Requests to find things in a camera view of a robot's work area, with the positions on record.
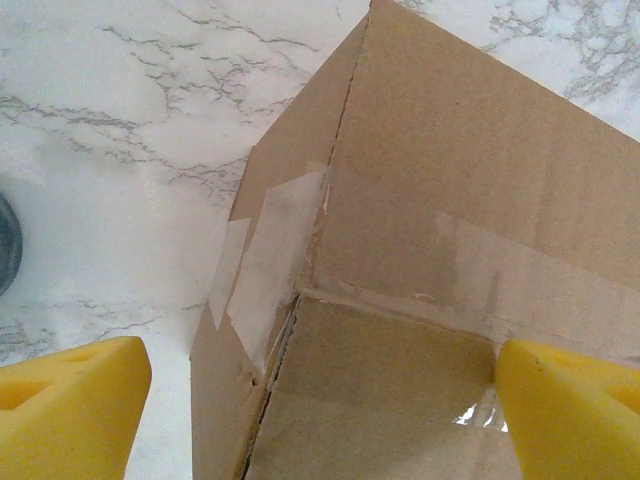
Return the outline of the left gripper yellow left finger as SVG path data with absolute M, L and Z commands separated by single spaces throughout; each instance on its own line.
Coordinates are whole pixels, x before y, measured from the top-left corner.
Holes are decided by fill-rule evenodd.
M 2 478 L 123 478 L 151 379 L 136 336 L 2 367 Z

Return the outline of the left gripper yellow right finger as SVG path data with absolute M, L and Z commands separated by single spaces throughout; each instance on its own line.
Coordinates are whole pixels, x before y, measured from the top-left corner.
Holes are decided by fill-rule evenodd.
M 638 369 L 509 340 L 495 387 L 523 478 L 638 478 Z

